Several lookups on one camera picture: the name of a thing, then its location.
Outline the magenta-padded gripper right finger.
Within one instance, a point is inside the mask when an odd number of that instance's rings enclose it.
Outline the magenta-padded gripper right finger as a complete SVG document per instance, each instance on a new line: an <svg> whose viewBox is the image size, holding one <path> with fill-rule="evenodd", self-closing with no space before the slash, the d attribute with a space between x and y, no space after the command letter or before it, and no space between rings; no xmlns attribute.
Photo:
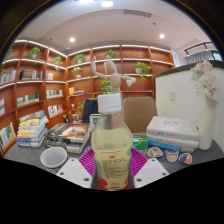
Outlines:
<svg viewBox="0 0 224 224"><path fill-rule="evenodd" d="M146 186L169 175L156 158L148 159L136 148L131 149L130 172L135 188Z"/></svg>

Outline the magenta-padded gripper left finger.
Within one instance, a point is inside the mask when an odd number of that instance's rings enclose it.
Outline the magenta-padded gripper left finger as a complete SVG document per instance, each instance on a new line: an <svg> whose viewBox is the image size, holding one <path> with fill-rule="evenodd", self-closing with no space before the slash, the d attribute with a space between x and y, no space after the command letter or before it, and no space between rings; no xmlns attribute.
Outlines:
<svg viewBox="0 0 224 224"><path fill-rule="evenodd" d="M70 158L57 172L57 176L83 188L92 186L95 174L94 151L89 149L78 158Z"/></svg>

